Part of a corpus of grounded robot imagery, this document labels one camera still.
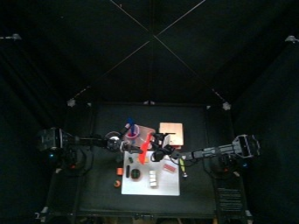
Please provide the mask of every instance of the small white block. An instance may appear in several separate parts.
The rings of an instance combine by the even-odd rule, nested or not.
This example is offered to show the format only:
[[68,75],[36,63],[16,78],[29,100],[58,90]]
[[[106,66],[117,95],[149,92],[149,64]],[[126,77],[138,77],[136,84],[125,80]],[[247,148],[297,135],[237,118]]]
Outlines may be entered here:
[[150,186],[157,186],[156,182],[149,183]]

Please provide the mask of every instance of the black fabric wall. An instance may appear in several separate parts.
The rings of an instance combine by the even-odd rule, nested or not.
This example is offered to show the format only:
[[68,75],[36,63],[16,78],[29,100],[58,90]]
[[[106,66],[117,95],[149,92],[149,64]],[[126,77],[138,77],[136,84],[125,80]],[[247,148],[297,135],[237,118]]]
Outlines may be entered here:
[[237,134],[261,139],[261,156],[247,172],[247,198],[257,223],[299,223],[299,45],[289,44],[233,112]]
[[60,127],[65,102],[16,43],[0,48],[0,223],[33,223],[50,180],[34,147],[40,129]]

